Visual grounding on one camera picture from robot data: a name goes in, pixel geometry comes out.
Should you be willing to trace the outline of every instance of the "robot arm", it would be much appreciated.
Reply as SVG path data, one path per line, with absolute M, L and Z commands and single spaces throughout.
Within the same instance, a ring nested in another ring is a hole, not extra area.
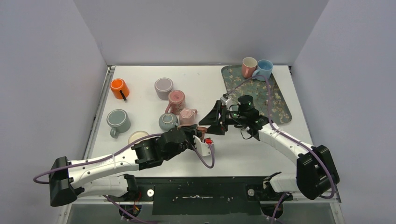
M 62 206 L 79 197 L 112 195 L 126 200 L 135 198 L 138 187 L 133 175 L 111 176 L 121 172 L 138 171 L 162 165 L 186 149 L 195 147 L 198 153 L 205 152 L 208 141 L 202 142 L 202 132 L 197 125 L 172 128 L 155 137 L 142 140 L 117 155 L 106 155 L 89 160 L 69 161 L 66 157 L 55 160 L 52 169 L 69 165 L 49 175 L 51 206 Z M 102 158 L 109 159 L 84 165 Z
M 225 135 L 228 125 L 243 127 L 252 137 L 271 145 L 297 167 L 297 175 L 279 173 L 264 180 L 265 189 L 272 189 L 274 192 L 301 192 L 305 197 L 313 200 L 331 188 L 324 168 L 303 145 L 312 149 L 329 171 L 333 182 L 339 183 L 337 169 L 327 147 L 312 146 L 283 131 L 280 134 L 279 127 L 270 124 L 269 119 L 260 115 L 255 109 L 253 97 L 249 95 L 238 98 L 237 110 L 232 110 L 233 107 L 229 107 L 229 102 L 227 95 L 223 95 L 221 100 L 216 101 L 212 111 L 199 122 L 200 125 L 210 125 L 208 134 Z

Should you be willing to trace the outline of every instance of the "white wall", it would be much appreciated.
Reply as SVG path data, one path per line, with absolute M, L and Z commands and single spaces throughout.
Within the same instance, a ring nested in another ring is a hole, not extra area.
M 347 224 L 396 223 L 396 1 L 330 0 L 292 67 Z
M 0 1 L 1 223 L 55 223 L 33 176 L 81 158 L 106 64 L 72 0 Z
M 74 0 L 107 64 L 293 64 L 328 0 Z

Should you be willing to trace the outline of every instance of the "light pink mug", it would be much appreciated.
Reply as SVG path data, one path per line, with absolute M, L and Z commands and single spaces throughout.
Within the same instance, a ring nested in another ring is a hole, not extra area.
M 242 61 L 241 73 L 244 78 L 250 78 L 256 70 L 257 60 L 252 57 L 245 57 Z
M 168 95 L 168 106 L 165 109 L 165 113 L 170 112 L 175 115 L 179 115 L 182 109 L 185 107 L 185 95 L 180 90 L 174 90 Z
M 194 125 L 195 115 L 197 115 L 197 109 L 184 108 L 180 112 L 179 120 L 181 125 Z

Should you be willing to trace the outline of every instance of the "tray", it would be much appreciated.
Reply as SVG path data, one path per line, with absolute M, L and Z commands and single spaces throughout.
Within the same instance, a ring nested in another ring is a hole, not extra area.
M 241 84 L 246 79 L 241 74 L 242 65 L 226 66 L 221 69 L 227 92 Z M 287 124 L 291 121 L 291 113 L 282 96 L 274 76 L 269 78 L 271 90 L 271 119 L 277 124 Z M 232 103 L 237 104 L 237 99 L 242 95 L 250 95 L 254 99 L 255 108 L 260 114 L 267 116 L 268 92 L 265 82 L 250 80 L 230 94 Z

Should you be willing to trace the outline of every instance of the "tabletop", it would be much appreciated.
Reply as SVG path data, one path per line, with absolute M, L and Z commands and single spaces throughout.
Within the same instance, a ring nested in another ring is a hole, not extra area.
M 154 89 L 154 82 L 159 78 L 170 78 L 174 89 L 185 93 L 186 107 L 197 109 L 197 121 L 201 120 L 213 108 L 216 100 L 226 93 L 221 75 L 223 67 L 116 66 L 112 79 L 124 79 L 130 94 L 127 102 L 116 99 L 111 91 L 105 96 L 103 113 L 94 133 L 89 158 L 118 151 L 127 144 L 129 136 L 135 131 L 163 133 L 158 119 L 164 113 L 168 101 L 159 99 Z M 280 127 L 312 144 L 289 68 L 274 66 L 273 75 L 292 115 L 291 122 Z M 111 128 L 106 122 L 108 113 L 114 109 L 125 110 L 132 124 L 117 139 L 110 136 Z M 129 173 L 140 177 L 262 176 L 296 170 L 294 164 L 273 147 L 255 139 L 244 140 L 239 129 L 233 126 L 229 127 L 225 136 L 207 136 L 215 142 L 216 163 L 213 169 L 206 168 L 193 151 L 186 150 L 171 160 L 164 161 L 159 167 Z M 205 160 L 211 163 L 210 156 L 205 157 Z

